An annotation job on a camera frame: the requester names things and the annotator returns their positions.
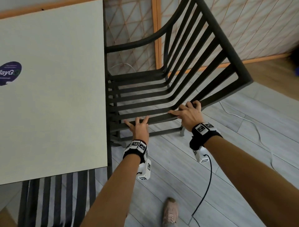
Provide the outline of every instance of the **sticker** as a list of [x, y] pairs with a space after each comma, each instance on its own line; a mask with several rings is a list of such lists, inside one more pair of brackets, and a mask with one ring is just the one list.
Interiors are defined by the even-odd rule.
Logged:
[[22, 65], [11, 61], [0, 66], [0, 86], [13, 82], [21, 73]]

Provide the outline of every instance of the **brown floor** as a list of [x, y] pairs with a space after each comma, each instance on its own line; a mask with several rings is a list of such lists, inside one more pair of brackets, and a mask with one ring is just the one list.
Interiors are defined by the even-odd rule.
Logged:
[[299, 101], [299, 77], [285, 58], [246, 64], [255, 82]]
[[16, 227], [16, 223], [6, 208], [0, 211], [0, 227]]

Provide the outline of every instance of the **wrist-mounted device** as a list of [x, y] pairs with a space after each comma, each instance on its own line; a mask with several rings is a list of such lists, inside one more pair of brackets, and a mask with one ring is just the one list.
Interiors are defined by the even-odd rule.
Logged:
[[148, 180], [150, 178], [151, 160], [148, 159], [147, 145], [142, 140], [133, 140], [125, 149], [123, 159], [129, 154], [136, 154], [140, 157], [140, 164], [136, 178], [139, 180]]
[[208, 157], [204, 157], [205, 153], [208, 154], [204, 144], [212, 136], [221, 136], [220, 132], [211, 123], [200, 123], [192, 129], [192, 139], [189, 143], [190, 148], [193, 150], [196, 160], [199, 163], [207, 162]]

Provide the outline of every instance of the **tabletop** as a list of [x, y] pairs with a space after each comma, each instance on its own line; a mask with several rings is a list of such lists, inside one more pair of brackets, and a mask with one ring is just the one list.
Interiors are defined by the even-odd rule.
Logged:
[[103, 2], [0, 31], [0, 184], [107, 166]]

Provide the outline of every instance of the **shoe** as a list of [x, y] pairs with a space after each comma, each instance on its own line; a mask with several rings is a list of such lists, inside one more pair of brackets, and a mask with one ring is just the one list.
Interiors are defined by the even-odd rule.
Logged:
[[176, 223], [179, 216], [178, 204], [174, 198], [167, 198], [164, 204], [163, 226], [168, 223]]

